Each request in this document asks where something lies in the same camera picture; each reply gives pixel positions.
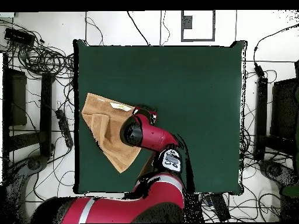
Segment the silver band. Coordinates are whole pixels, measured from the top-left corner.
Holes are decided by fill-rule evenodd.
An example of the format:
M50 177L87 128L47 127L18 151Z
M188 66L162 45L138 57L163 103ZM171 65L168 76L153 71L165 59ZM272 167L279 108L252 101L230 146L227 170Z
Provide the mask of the silver band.
M91 207L92 207L92 205L93 205L94 202L95 202L95 200L93 198L91 198L87 202L87 204L85 205L85 207L84 207L84 209L83 209L83 211L81 213L81 216L80 216L80 219L79 219L79 224L86 223L89 211L91 210Z

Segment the black stand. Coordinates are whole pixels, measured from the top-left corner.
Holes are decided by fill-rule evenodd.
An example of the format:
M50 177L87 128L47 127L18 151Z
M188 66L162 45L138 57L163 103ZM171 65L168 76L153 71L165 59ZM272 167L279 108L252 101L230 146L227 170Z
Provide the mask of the black stand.
M9 84L12 74L8 66L4 67L4 114L9 112L12 101L12 92L9 92ZM30 134L7 136L9 124L4 123L4 158L10 151L15 151L33 144L40 145L40 155L30 157L10 168L8 164L3 166L3 186L0 186L0 221L6 223L29 223L30 220L25 208L25 193L29 178L42 171L47 166L47 161L53 151L51 144L51 119L52 119L52 82L54 77L50 73L44 73L41 80L41 106L40 106L40 131Z

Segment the brown towel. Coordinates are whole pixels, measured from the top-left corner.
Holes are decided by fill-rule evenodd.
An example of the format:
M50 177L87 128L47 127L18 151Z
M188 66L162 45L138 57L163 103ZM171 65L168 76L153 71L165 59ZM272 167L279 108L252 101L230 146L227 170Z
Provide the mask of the brown towel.
M110 103L122 104L131 108L129 111L113 108ZM119 137L120 128L134 107L88 93L82 116L103 153L119 173L125 171L140 152L138 147L122 143Z

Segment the cloth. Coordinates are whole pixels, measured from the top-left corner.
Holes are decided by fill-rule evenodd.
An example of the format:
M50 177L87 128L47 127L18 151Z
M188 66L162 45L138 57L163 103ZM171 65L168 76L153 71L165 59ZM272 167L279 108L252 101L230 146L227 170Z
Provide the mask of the cloth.
M110 103L121 104L130 110L113 108ZM82 110L83 119L95 141L119 173L132 164L141 149L128 146L120 140L120 128L133 110L132 106L91 93L87 94Z

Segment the black cable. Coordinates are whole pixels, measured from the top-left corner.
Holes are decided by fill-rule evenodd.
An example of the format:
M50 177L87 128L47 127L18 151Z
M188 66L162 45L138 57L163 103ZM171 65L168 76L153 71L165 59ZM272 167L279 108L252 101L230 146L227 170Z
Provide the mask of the black cable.
M205 213L204 211L203 211L203 213L209 218L209 220L207 219L207 220L205 220L205 222L207 222L207 221L212 221L213 223L215 223L214 222L214 219L212 218L212 217L210 217L207 213Z
M266 36L266 37L260 39L259 42L257 43L257 45L255 46L255 49L254 49L254 53L253 53L253 61L254 61L254 63L256 64L256 62L255 62L255 52L256 52L256 50L258 49L258 45L259 45L259 43L260 43L262 40L264 40L264 39L266 39L266 38L268 38L268 37L271 37L271 36L273 36L273 35L275 35L275 34L277 34L277 33L280 33L280 32L283 32L283 31L286 31L286 30L289 30L289 29L292 29L292 28L294 28L294 27L299 27L299 23L297 23L297 24L295 24L295 25L292 25L292 26L290 26L290 27L286 27L286 28L284 28L284 29L281 29L281 30L277 31L276 33L270 34L270 35L268 35L268 36Z
M93 24L91 24L90 22L88 22L88 21L87 21L87 18L90 19L90 20L93 22ZM104 40L103 40L103 34L102 34L102 31L100 30L100 28L97 27L96 23L95 23L90 17L86 17L86 18L85 18L85 23L88 23L88 24L90 24L90 25L96 27L96 28L100 31L100 35L102 36L102 39L101 39L101 41L100 41L100 44L103 43L103 46L104 46Z
M55 170L57 169L57 167L61 164L61 162L64 160L64 158L66 157L66 155L67 154L69 154L70 153L70 151L71 151L71 149L69 149L63 156L61 156L62 157L62 159L61 159L61 161L59 162L59 164L56 166L56 168L55 168ZM39 183L35 188L37 188L38 186L40 186L42 183L44 183L44 181L45 180L47 180L50 176L51 176L51 174L53 173L53 171L41 182L41 183ZM33 192L33 190L31 191L31 192L29 192L26 196L25 196L25 198L26 197L28 197L28 195L29 194L31 194Z
M62 185L64 185L64 186L73 186L73 185L66 185L66 184L63 184L63 183L61 182L62 178L61 178L60 180L57 178L56 173L55 173L55 169L54 169L54 161L55 161L55 159L52 160L52 163L53 163L53 173L54 173L54 175L55 175L56 180L59 182L59 184L62 184Z
M167 29L167 31L168 31L168 38L167 38L167 41L164 41L164 42L163 42L162 46L163 46L165 43L167 43L167 42L168 42L168 40L169 40L169 37L171 36L171 33L170 33L170 31L168 30L168 28L165 26L165 23L164 23L165 16L166 16L166 11L164 12L164 17L163 17L163 26L164 26L164 28L166 28L166 29Z
M58 191L59 191L59 186L60 186L60 184L62 184L62 185L64 185L64 186L73 186L73 185L74 185L74 184L71 184L71 185L65 185L65 184L63 184L63 183L61 182L62 178L63 178L67 173L69 173L69 172L74 172L74 173L75 173L75 171L70 170L70 171L66 171L66 172L62 175L61 179L58 181L59 184L58 184L58 188L57 188L57 197L58 197Z
M273 196L273 197L276 197L276 198L279 199L279 201L280 201L280 198L279 198L277 195L273 194L273 193L265 193L265 194L263 194L263 195L261 195L261 196L259 197L259 200L258 200L259 212L260 212L260 216L262 217L262 219L263 219L264 222L267 222L267 221L266 221L266 219L263 217L262 208L261 208L261 205L260 205L260 204L261 204L260 200L261 200L264 196L267 196L267 195L271 195L271 196Z
M42 199L40 196L37 195L36 190L35 190L35 189L36 189L35 186L36 186L38 180L39 180L39 172L37 173L36 181L35 181L35 184L34 184L34 186L33 186L33 192L34 192L35 196L36 196L38 199L44 201L44 199Z
M25 200L25 202L44 202L44 201L28 201L28 200Z
M147 43L148 46L150 46L150 43L147 41L147 39L143 36L143 34L140 32L139 28L136 26L135 21L133 20L133 18L131 17L130 13L127 11L128 16L130 17L130 19L132 20L134 26L136 27L136 29L138 30L138 32L141 34L141 36L143 37L143 39L145 40L145 42Z
M273 81L271 81L271 82L268 82L268 84L275 82L276 79L277 79L277 72L274 69L268 69L268 70L264 71L264 73L266 73L266 75L267 75L266 78L268 78L268 72L270 72L270 71L273 71L275 73L275 79ZM253 77L255 75L256 75L256 72L248 72L248 71L246 71L245 77L248 79L248 78L251 78L251 77Z

